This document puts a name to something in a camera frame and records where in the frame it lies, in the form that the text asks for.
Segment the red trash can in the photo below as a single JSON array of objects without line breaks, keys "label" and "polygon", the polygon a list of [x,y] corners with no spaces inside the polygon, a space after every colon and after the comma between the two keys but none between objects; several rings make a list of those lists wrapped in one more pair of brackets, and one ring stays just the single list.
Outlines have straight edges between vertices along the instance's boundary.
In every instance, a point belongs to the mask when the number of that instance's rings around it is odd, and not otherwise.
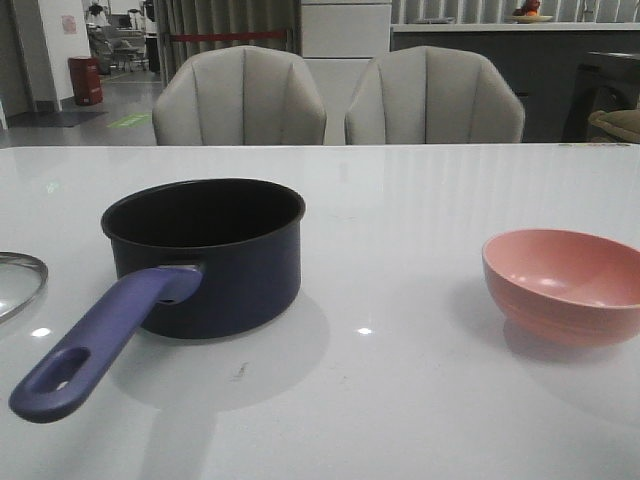
[{"label": "red trash can", "polygon": [[102,101],[97,58],[71,57],[69,71],[76,105],[94,105]]}]

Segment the cushion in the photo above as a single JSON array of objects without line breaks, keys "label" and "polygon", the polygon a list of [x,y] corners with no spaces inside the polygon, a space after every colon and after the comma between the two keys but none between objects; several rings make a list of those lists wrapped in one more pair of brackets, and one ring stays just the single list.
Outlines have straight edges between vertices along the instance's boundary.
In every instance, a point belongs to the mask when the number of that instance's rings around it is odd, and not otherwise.
[{"label": "cushion", "polygon": [[604,130],[616,139],[640,143],[640,110],[598,110],[589,115],[589,123]]}]

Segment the red rope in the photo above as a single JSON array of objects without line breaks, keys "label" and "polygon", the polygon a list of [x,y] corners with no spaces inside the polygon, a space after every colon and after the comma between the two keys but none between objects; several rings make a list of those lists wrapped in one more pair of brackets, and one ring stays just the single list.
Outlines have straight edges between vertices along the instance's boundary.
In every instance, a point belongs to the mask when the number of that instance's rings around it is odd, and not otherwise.
[{"label": "red rope", "polygon": [[287,38],[287,31],[271,30],[268,32],[180,34],[169,36],[172,42],[229,42],[233,40],[260,40],[263,38]]}]

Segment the pink bowl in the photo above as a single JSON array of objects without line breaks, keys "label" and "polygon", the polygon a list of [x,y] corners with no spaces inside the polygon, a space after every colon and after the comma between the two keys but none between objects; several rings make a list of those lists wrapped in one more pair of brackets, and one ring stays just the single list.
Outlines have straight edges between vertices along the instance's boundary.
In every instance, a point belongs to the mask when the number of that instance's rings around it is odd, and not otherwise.
[{"label": "pink bowl", "polygon": [[600,346],[640,332],[640,251],[565,230],[516,230],[485,243],[484,274],[511,320],[563,345]]}]

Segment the floor mat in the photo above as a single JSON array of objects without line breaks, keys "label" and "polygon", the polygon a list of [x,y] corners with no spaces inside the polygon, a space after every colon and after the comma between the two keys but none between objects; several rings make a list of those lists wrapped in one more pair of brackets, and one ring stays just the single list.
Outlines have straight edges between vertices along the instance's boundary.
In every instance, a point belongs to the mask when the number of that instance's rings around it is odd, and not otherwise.
[{"label": "floor mat", "polygon": [[104,115],[106,112],[27,112],[7,118],[11,127],[58,127],[68,128]]}]

